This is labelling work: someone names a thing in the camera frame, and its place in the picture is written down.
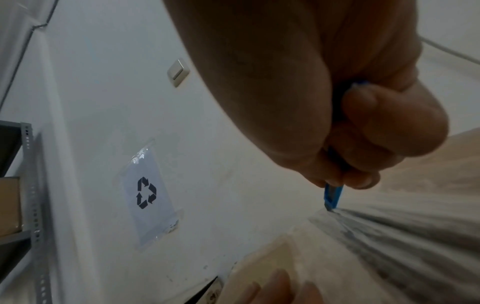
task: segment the paper sign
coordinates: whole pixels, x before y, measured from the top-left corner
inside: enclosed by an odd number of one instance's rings
[[[133,158],[121,174],[121,183],[140,246],[175,228],[178,217],[151,148],[142,149]]]

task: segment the light switch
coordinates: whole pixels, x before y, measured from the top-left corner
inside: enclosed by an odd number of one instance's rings
[[[178,87],[179,84],[187,77],[190,73],[190,69],[187,67],[185,61],[180,58],[174,62],[174,64],[168,69],[168,78],[170,78],[171,83]]]

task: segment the hand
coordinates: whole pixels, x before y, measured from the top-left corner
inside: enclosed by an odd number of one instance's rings
[[[290,277],[285,270],[275,271],[265,286],[250,284],[235,304],[323,304],[322,296],[312,283],[305,283],[297,295],[292,294]]]
[[[363,189],[436,149],[448,118],[418,80],[415,0],[164,0],[195,66],[275,163],[323,187]],[[366,80],[341,100],[332,91]],[[333,147],[351,165],[328,158]]]

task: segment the black recycling symbol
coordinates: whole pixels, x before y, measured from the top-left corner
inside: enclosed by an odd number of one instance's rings
[[[144,200],[142,202],[142,195],[140,194],[140,191],[142,190],[142,184],[144,187],[148,186],[148,189],[151,191],[151,195],[148,196],[148,203],[153,204],[154,200],[157,198],[157,188],[150,184],[149,186],[149,180],[142,177],[141,179],[138,180],[138,194],[136,195],[136,204],[141,208],[145,209],[149,204],[147,203],[147,200]]]

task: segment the metal shelf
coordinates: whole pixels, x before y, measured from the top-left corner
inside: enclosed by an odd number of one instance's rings
[[[25,194],[22,218],[30,229],[0,237],[0,282],[31,249],[37,304],[52,304],[50,275],[45,243],[42,205],[39,202],[38,173],[32,126],[0,121],[0,177],[4,177],[20,146],[23,149],[24,176],[20,177]]]

